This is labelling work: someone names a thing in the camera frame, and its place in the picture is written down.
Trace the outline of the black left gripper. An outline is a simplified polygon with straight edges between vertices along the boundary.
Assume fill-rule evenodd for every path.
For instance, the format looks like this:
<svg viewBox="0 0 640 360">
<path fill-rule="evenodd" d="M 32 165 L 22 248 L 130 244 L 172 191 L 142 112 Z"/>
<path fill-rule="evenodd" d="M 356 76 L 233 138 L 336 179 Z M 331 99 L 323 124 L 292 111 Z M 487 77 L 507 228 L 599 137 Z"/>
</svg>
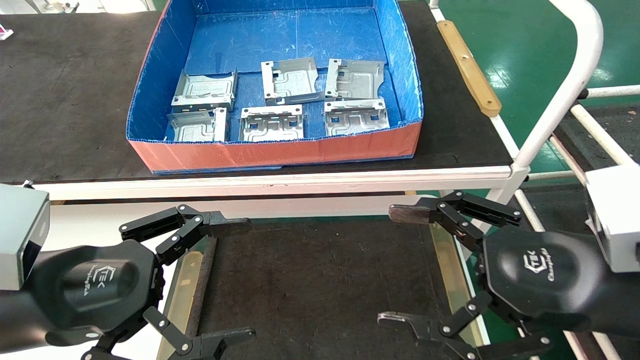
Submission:
<svg viewBox="0 0 640 360">
<path fill-rule="evenodd" d="M 248 218 L 199 212 L 183 203 L 119 226 L 126 240 L 119 244 L 45 251 L 27 280 L 27 332 L 42 344 L 75 346 L 88 341 L 89 333 L 124 342 L 147 323 L 174 348 L 170 360 L 221 360 L 229 347 L 254 341 L 256 330 L 247 326 L 187 338 L 157 309 L 165 285 L 162 266 L 201 240 L 251 230 Z M 141 244 L 165 234 L 155 253 Z"/>
</svg>

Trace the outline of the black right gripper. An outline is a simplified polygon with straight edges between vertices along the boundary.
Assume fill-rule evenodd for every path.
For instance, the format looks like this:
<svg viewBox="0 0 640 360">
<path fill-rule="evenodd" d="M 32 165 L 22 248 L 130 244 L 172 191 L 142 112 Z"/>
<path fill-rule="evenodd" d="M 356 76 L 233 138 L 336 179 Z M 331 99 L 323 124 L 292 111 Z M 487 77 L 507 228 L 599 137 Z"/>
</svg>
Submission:
<svg viewBox="0 0 640 360">
<path fill-rule="evenodd" d="M 516 313 L 533 319 L 587 317 L 610 272 L 592 235 L 525 231 L 518 228 L 519 210 L 462 190 L 423 197 L 413 205 L 393 204 L 389 218 L 402 224 L 438 224 L 469 251 L 483 249 L 490 292 Z M 472 220 L 501 229 L 485 239 Z M 442 321 L 397 311 L 380 312 L 377 321 L 405 325 L 418 346 L 439 343 L 460 360 L 527 360 L 553 348 L 543 332 L 478 347 L 464 342 L 462 330 L 493 305 L 490 292 L 479 292 Z"/>
</svg>

